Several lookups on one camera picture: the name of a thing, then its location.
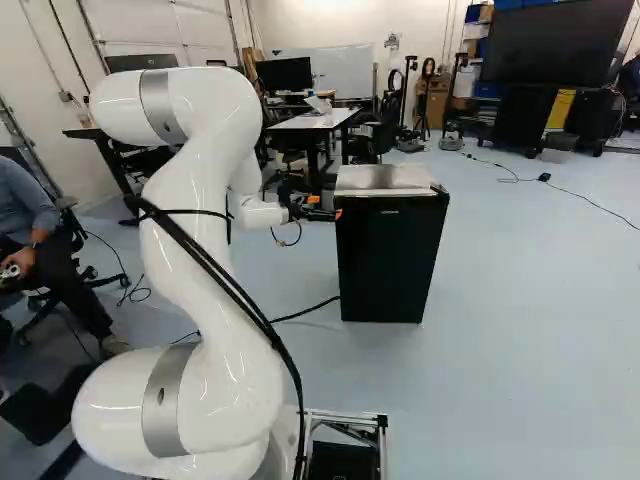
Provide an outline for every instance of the black pants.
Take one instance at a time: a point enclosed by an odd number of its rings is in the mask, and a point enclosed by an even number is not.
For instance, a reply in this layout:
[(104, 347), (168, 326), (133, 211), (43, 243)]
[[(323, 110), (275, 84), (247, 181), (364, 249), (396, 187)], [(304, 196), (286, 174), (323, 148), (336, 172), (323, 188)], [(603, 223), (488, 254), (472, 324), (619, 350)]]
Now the black pants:
[[(23, 245), (0, 236), (0, 259), (17, 252)], [(71, 259), (71, 235), (58, 231), (36, 249), (36, 264), (29, 275), (10, 291), (47, 287), (78, 317), (84, 328), (101, 340), (111, 335), (111, 317), (96, 294), (85, 286)]]

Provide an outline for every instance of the robotic arm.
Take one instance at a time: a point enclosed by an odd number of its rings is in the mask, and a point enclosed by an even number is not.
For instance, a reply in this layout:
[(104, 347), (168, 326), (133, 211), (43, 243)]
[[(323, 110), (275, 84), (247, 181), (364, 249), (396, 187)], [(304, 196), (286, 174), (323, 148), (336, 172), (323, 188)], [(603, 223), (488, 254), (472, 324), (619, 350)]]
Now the robotic arm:
[[(109, 136), (124, 143), (184, 143), (142, 193), (158, 208), (224, 212), (230, 189), (242, 227), (289, 221), (286, 208), (258, 198), (253, 147), (262, 126), (260, 103), (234, 70), (111, 75), (93, 92), (91, 111)], [(196, 214), (172, 219), (233, 275), (224, 221)], [(251, 478), (283, 407), (281, 358), (165, 230), (145, 221), (140, 236), (147, 276), (187, 312), (203, 341), (135, 350), (103, 364), (76, 399), (75, 436), (97, 462), (134, 475)], [(284, 460), (291, 472), (293, 459)]]

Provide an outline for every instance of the gray shirt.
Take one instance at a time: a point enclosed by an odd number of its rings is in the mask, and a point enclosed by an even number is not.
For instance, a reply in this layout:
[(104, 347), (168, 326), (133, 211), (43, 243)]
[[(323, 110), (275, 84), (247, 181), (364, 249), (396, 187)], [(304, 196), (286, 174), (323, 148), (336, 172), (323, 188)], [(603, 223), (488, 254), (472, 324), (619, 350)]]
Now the gray shirt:
[(58, 210), (36, 179), (0, 156), (0, 235), (27, 244), (34, 228), (53, 231), (59, 223)]

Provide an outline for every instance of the electrical outlet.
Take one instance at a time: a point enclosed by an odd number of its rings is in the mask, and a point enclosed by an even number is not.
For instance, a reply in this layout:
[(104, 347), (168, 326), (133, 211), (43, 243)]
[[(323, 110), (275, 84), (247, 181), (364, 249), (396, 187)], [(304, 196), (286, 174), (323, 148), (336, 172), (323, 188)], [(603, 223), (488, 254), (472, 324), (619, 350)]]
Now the electrical outlet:
[(62, 103), (73, 102), (73, 94), (68, 90), (58, 92), (58, 97), (60, 97)]

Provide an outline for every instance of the light blue floor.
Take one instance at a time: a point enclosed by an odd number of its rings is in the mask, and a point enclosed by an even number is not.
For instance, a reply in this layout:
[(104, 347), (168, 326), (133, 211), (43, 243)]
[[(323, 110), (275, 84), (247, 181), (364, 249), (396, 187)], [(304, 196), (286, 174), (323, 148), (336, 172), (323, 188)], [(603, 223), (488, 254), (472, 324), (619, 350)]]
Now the light blue floor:
[[(384, 159), (425, 164), (451, 193), (424, 323), (347, 325), (333, 304), (279, 326), (307, 405), (388, 413), (393, 479), (636, 480), (640, 232), (538, 182), (498, 183), (506, 172), (432, 143), (432, 151)], [(543, 159), (566, 160), (553, 164), (467, 150), (522, 178), (550, 172), (555, 185), (640, 223), (638, 156), (544, 152)], [(124, 217), (110, 202), (83, 222), (120, 251), (137, 279), (137, 231), (114, 222)], [(295, 229), (279, 234), (294, 236)], [(330, 225), (305, 225), (302, 241), (289, 249), (274, 245), (268, 231), (234, 231), (232, 251), (239, 280), (271, 316), (339, 293)], [(103, 275), (118, 271), (97, 242), (82, 258)], [(194, 328), (156, 294), (118, 309), (120, 295), (115, 287), (101, 293), (116, 329), (136, 346)], [(65, 341), (69, 355), (81, 354), (73, 339)], [(21, 355), (33, 353), (12, 353), (13, 364)], [(5, 370), (0, 374), (11, 375)], [(12, 439), (6, 448), (26, 451)], [(44, 455), (31, 457), (24, 454), (31, 462)], [(84, 459), (69, 478), (124, 476)]]

